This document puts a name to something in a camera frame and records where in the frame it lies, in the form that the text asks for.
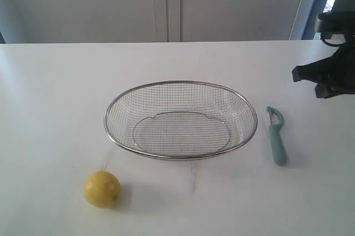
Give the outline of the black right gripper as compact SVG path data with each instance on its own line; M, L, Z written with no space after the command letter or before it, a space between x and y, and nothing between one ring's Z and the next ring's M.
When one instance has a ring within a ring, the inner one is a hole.
M294 82L302 80L318 83L317 98L328 99L342 94L354 94L354 44L336 44L331 57L310 64L295 66Z

